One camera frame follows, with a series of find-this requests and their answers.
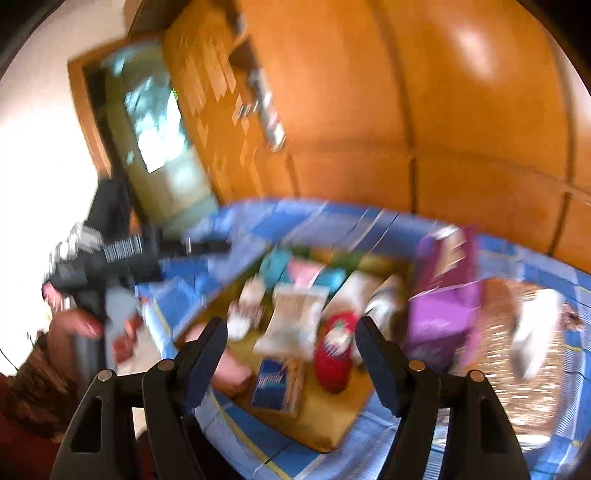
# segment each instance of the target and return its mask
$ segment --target glass panel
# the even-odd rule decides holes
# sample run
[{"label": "glass panel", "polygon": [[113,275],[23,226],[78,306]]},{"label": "glass panel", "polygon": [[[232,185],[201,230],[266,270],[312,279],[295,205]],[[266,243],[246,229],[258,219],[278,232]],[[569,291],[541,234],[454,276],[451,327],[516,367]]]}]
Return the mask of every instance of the glass panel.
[{"label": "glass panel", "polygon": [[217,208],[159,44],[109,56],[87,72],[87,84],[105,148],[148,221],[182,233]]}]

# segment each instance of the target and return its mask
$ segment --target plastic bag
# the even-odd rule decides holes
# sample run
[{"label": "plastic bag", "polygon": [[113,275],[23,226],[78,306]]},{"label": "plastic bag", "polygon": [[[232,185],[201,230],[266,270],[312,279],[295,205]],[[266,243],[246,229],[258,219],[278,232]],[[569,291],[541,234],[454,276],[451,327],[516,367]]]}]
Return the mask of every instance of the plastic bag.
[{"label": "plastic bag", "polygon": [[275,310],[267,331],[255,344],[255,353],[293,355],[311,361],[328,294],[326,287],[278,284],[273,292]]}]

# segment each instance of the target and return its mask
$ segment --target white wall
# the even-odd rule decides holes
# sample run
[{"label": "white wall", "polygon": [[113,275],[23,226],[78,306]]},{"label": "white wall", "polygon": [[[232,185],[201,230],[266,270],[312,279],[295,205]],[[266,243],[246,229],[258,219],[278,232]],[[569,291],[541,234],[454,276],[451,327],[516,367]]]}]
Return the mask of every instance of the white wall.
[{"label": "white wall", "polygon": [[[0,80],[0,349],[19,366],[46,327],[49,251],[83,220],[96,173],[74,111],[67,59],[125,34],[123,0],[66,0]],[[0,372],[14,369],[0,355]]]}]

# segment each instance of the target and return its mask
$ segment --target red ball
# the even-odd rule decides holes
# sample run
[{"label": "red ball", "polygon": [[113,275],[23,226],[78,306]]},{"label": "red ball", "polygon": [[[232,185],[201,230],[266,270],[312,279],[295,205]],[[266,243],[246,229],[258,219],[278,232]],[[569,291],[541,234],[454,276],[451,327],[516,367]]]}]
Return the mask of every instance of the red ball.
[{"label": "red ball", "polygon": [[354,312],[340,312],[326,322],[324,338],[314,352],[314,371],[320,385],[331,393],[340,393],[349,384],[353,368],[351,344],[359,316]]}]

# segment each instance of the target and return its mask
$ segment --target blue tablecloth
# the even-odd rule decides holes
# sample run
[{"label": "blue tablecloth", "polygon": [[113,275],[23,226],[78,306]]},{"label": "blue tablecloth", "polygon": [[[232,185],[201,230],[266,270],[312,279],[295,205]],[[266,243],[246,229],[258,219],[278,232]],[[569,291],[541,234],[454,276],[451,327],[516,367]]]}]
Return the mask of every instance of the blue tablecloth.
[{"label": "blue tablecloth", "polygon": [[[412,258],[418,241],[442,223],[358,206],[301,200],[247,201],[224,207],[187,232],[191,238],[228,237],[230,255],[167,261],[166,281],[139,285],[151,302],[144,317],[163,357],[195,315],[274,244],[297,244]],[[527,452],[532,479],[549,480],[576,454],[591,427],[591,275],[503,239],[480,235],[479,275],[527,280],[554,288],[584,320],[583,332],[564,332],[566,410],[549,444]],[[374,394],[342,444],[322,455],[286,438],[217,394],[196,416],[211,443],[245,478],[376,478],[398,419]],[[426,479],[439,474],[443,449],[433,446]]]}]

